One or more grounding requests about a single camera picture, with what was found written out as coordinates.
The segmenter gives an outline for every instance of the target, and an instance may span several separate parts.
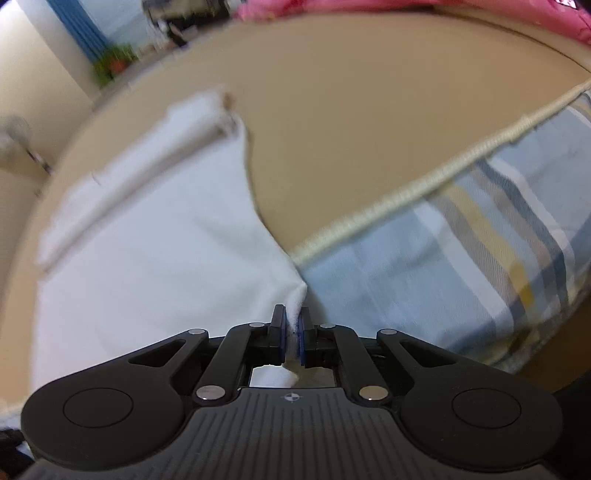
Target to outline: white wall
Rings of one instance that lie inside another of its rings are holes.
[[[99,88],[93,78],[92,65],[46,0],[15,1],[84,93],[97,97]]]
[[[0,115],[31,125],[32,145],[55,163],[92,101],[12,0],[0,9]]]
[[[139,47],[151,41],[141,0],[80,0],[88,15],[113,43]]]

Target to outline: white towel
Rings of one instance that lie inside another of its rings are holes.
[[[33,389],[190,328],[269,322],[277,303],[293,335],[306,285],[256,214],[246,152],[222,96],[197,95],[67,194],[40,244]]]

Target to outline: plaid fabric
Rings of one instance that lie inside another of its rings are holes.
[[[516,371],[587,294],[591,95],[302,270],[314,314]]]

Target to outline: circular mount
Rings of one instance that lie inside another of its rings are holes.
[[[31,450],[83,471],[125,465],[158,450],[184,419],[182,401],[159,370],[122,358],[47,384],[22,411]]]
[[[551,394],[470,361],[423,369],[400,416],[426,452],[476,471],[535,463],[562,429],[560,406]]]
[[[66,401],[64,415],[74,425],[98,429],[125,420],[133,407],[134,401],[121,390],[89,388],[74,394]]]

